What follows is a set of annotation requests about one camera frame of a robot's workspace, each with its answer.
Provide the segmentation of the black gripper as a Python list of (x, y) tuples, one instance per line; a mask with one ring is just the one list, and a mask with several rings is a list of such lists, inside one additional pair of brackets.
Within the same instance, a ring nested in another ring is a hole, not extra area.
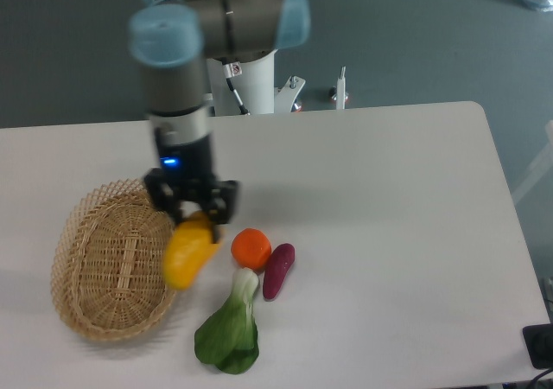
[(237, 208), (239, 182), (215, 181), (211, 136), (169, 145), (162, 133), (156, 133), (155, 143), (161, 168), (152, 168), (143, 177), (152, 204), (178, 226), (185, 220), (184, 201), (208, 201), (212, 242), (219, 243), (219, 227), (230, 222)]

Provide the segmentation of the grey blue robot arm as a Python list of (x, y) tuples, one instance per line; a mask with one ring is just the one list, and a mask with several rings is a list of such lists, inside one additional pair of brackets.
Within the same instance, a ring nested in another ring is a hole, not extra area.
[(129, 21), (158, 166), (144, 182), (175, 222), (192, 202), (213, 242), (235, 213), (239, 185), (213, 171), (212, 115), (296, 112), (304, 80), (274, 81), (277, 51), (309, 36), (308, 0), (144, 0)]

